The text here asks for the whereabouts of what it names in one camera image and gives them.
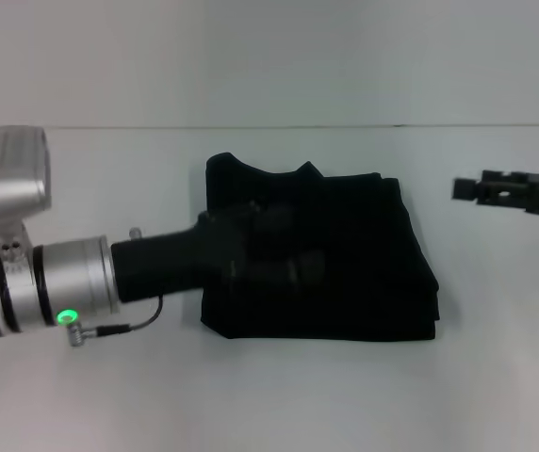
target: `folded black cloth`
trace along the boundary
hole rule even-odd
[[[253,237],[257,260],[321,250],[325,274],[296,292],[221,283],[204,289],[202,321],[228,338],[284,337],[413,341],[435,337],[439,285],[417,239],[397,179],[324,177],[309,162],[272,174],[230,153],[206,166],[209,211],[245,202],[287,205],[288,234]]]

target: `white surface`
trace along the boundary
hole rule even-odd
[[[54,205],[29,221],[36,243],[186,227],[214,153],[397,176],[443,319],[428,343],[228,341],[191,293],[150,329],[78,350],[63,331],[0,340],[0,451],[539,451],[539,218],[449,199],[455,176],[539,171],[539,128],[48,137]]]
[[[0,0],[0,124],[539,122],[531,0]]]

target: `black cable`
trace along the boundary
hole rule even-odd
[[[119,325],[102,325],[100,327],[96,327],[96,336],[104,337],[104,336],[111,336],[113,334],[123,334],[125,332],[141,330],[142,328],[146,328],[148,325],[150,325],[155,320],[157,320],[162,310],[163,310],[163,296],[161,295],[160,297],[158,297],[158,306],[156,307],[155,313],[153,314],[152,317],[150,317],[145,322],[138,323],[136,325],[130,325],[129,323],[122,323]]]

